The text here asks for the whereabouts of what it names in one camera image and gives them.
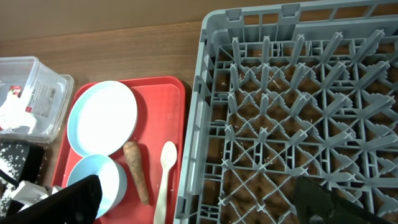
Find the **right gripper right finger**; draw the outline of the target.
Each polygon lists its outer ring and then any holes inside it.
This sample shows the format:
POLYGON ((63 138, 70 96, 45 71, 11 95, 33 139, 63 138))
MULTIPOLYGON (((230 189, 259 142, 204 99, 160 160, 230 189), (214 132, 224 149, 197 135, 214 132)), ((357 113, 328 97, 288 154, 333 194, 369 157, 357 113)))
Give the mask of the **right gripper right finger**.
POLYGON ((293 204, 301 224, 390 224, 307 177, 296 178, 293 204))

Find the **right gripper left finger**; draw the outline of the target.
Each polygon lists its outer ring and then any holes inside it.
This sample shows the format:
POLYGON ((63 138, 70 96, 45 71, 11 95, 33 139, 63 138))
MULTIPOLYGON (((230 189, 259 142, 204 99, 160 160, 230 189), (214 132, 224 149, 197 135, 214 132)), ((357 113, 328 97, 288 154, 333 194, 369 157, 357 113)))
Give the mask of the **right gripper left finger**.
POLYGON ((103 196, 100 179, 89 175, 21 212, 1 220, 1 224, 93 224, 103 196))

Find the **small light blue bowl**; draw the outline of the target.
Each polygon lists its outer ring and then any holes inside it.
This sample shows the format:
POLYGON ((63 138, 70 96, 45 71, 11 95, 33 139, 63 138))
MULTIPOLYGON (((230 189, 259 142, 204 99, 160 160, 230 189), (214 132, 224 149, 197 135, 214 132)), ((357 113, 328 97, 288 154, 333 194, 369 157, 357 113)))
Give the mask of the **small light blue bowl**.
POLYGON ((127 189, 127 177, 123 167, 108 156, 93 154, 82 158, 72 169, 67 187, 89 176, 97 175, 102 189, 102 198, 96 218, 115 208, 127 189))

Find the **white rice grains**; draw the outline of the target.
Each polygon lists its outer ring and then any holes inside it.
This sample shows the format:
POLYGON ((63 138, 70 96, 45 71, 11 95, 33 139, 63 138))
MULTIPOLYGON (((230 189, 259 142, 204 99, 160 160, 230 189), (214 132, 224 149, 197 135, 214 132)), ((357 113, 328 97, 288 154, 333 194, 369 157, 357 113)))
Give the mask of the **white rice grains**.
MULTIPOLYGON (((1 143, 1 170, 13 180, 20 182, 22 168, 27 158, 27 146, 22 143, 1 143)), ((11 204, 11 193, 16 186, 1 177, 1 218, 5 218, 11 204)))

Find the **white paper napkin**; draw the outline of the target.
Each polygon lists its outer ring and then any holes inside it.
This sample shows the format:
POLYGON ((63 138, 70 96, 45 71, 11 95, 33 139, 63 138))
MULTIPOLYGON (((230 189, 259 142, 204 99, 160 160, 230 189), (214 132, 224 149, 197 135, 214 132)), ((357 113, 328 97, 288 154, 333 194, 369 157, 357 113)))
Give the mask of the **white paper napkin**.
POLYGON ((1 106, 1 129, 10 133, 14 129, 25 128, 27 134, 32 134, 36 124, 36 118, 25 111, 22 100, 9 92, 1 106))

